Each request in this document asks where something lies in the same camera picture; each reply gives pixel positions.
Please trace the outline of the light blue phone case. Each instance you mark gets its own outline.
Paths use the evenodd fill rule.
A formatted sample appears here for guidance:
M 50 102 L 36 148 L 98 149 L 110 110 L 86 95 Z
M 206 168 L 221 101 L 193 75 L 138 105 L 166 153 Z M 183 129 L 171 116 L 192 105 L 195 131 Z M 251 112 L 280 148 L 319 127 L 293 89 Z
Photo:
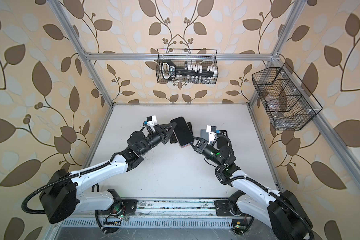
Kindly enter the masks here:
M 202 139 L 206 140 L 207 142 L 209 141 L 209 133 L 206 129 L 201 129 L 200 135 Z

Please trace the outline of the purple phone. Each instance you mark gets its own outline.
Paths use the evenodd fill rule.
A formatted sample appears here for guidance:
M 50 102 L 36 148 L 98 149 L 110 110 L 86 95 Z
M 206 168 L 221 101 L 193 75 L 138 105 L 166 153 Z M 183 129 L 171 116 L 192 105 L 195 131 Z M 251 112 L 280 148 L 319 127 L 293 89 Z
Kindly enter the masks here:
M 188 125 L 188 127 L 189 127 L 189 129 L 190 129 L 191 134 L 193 134 L 193 127 L 192 127 L 192 123 L 187 122 L 187 125 Z

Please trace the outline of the black phone case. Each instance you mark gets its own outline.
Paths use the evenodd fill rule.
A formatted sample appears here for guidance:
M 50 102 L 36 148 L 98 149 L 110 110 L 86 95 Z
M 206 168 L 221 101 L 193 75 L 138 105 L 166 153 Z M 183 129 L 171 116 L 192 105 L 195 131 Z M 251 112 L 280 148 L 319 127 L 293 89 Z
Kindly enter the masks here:
M 228 132 L 226 130 L 220 130 L 220 135 L 223 135 L 225 137 L 228 136 Z M 217 148 L 220 149 L 224 146 L 228 146 L 229 143 L 228 143 L 228 140 L 226 138 L 223 138 L 223 137 L 219 137 L 217 139 Z

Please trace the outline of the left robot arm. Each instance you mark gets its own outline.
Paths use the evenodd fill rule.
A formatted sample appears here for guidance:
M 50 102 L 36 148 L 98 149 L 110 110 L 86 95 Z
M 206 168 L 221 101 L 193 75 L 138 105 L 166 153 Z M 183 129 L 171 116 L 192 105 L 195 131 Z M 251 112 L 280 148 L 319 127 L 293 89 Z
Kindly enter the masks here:
M 56 171 L 39 196 L 49 222 L 56 224 L 73 213 L 109 211 L 117 206 L 121 198 L 114 189 L 88 194 L 85 191 L 115 175 L 135 169 L 143 162 L 147 152 L 170 140 L 175 127 L 175 123 L 157 124 L 153 127 L 154 131 L 147 135 L 143 131 L 135 131 L 127 141 L 128 146 L 114 153 L 109 160 L 70 173 L 64 169 Z

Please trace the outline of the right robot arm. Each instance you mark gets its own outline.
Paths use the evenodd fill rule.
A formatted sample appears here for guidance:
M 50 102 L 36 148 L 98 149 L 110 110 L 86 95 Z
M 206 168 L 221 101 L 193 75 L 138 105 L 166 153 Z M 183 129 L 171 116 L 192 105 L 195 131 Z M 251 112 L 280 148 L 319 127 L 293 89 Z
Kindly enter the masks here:
M 266 187 L 236 164 L 232 143 L 220 149 L 196 137 L 195 152 L 216 164 L 215 176 L 222 185 L 236 189 L 229 197 L 232 215 L 247 214 L 272 229 L 279 240 L 313 240 L 313 224 L 296 196 Z

